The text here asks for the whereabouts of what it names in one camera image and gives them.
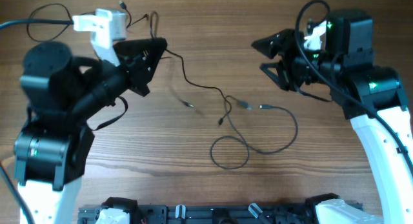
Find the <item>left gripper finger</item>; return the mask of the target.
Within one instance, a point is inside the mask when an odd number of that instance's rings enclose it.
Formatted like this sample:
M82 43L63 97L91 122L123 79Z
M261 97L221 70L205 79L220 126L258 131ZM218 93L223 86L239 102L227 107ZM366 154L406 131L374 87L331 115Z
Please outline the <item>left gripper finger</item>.
M151 39L120 41L114 45L116 56L120 61L154 61Z
M143 72L145 73L146 82L152 80L157 65L166 50L167 45L166 39L162 37L145 39L144 50L146 52L146 59L143 66Z

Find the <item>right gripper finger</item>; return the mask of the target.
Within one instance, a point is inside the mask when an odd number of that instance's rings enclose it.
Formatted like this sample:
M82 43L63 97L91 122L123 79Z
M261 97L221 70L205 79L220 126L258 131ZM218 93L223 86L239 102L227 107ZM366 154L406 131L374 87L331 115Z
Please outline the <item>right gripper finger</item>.
M298 54L293 29L284 29L274 35L258 39L251 44L251 47L269 59L275 58L278 54L283 57Z
M263 63L261 71L266 74L280 89L290 90L290 82L287 71L281 61L277 63Z

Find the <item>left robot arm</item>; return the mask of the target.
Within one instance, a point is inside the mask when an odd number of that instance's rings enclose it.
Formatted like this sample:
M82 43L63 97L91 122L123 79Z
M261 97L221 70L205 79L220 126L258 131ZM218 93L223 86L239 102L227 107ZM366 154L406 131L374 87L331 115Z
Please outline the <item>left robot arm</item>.
M70 222L95 138L87 121L126 91L148 95L167 46L162 37L121 41L114 62L75 56L59 41L27 52L27 119L14 144L22 223Z

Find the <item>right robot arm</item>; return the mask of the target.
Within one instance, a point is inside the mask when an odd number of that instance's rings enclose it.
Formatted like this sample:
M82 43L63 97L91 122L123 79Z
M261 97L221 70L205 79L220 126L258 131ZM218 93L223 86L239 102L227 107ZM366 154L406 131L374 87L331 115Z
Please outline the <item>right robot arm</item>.
M285 29L254 41L263 55L280 57L261 70L282 90L324 84L367 155L382 215L371 216L339 198L311 205L318 223L411 223L412 131L398 73L374 64L373 20L357 9L329 11L307 31Z

